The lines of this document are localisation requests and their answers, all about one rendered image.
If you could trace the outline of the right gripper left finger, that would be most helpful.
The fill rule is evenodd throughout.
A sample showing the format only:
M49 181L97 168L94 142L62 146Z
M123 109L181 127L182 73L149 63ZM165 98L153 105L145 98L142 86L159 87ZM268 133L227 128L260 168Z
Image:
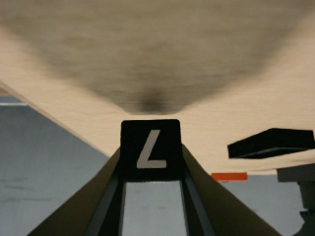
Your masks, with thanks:
M122 236L127 183L119 180L119 166L120 147L94 178L27 236Z

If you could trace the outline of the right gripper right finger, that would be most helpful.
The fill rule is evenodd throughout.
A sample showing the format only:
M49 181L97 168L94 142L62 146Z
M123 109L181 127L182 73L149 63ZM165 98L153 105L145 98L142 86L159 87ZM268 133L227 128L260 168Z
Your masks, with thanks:
M283 236L212 177L184 144L182 154L186 236Z

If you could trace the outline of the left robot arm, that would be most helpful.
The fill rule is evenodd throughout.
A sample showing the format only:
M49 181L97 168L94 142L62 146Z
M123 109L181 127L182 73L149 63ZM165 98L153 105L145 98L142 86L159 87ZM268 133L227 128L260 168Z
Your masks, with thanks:
M280 178L278 181L297 182L300 188L303 208L308 209L299 211L305 222L302 224L303 228L295 236L315 236L315 176Z

